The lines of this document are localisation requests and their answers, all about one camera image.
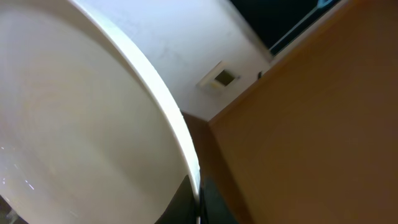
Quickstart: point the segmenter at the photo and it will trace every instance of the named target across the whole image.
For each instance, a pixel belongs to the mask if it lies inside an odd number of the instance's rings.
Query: white wall
[[[80,0],[119,26],[156,68],[177,104],[209,120],[269,63],[231,18],[226,0]],[[195,85],[217,63],[242,78],[220,96]]]

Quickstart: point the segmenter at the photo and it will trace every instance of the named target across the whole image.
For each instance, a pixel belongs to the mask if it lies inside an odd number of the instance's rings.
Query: black surface
[[[276,44],[289,30],[318,5],[318,0],[230,1],[235,5],[268,48]],[[333,0],[327,6],[317,9],[316,13],[309,17],[302,26],[296,28],[286,39],[277,44],[271,50],[271,53],[275,55],[280,52],[338,1],[340,0]]]
[[[195,224],[199,216],[201,224],[238,224],[211,179],[205,179],[200,192],[200,206],[197,207],[186,176],[155,224]]]
[[[2,219],[1,222],[9,223],[8,220],[5,219],[6,215],[12,210],[10,205],[2,198],[0,197],[0,218]],[[19,217],[14,224],[27,224],[25,220],[23,220],[21,217]]]

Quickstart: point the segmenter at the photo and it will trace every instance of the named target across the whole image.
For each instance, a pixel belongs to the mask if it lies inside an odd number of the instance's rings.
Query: dark window
[[[230,0],[277,54],[340,0]]]

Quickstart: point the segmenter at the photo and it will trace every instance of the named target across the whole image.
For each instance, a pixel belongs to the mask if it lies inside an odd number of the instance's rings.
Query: white ceramic surface
[[[199,165],[141,51],[67,0],[0,0],[0,194],[30,224],[150,223]]]

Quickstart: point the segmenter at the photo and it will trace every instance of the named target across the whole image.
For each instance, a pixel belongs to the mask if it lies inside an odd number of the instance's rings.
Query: orange wood surface
[[[211,125],[255,223],[398,223],[398,1],[351,7]]]
[[[228,208],[240,224],[253,224],[248,208],[225,163],[208,123],[182,113],[198,155],[202,179],[211,178],[217,185]]]

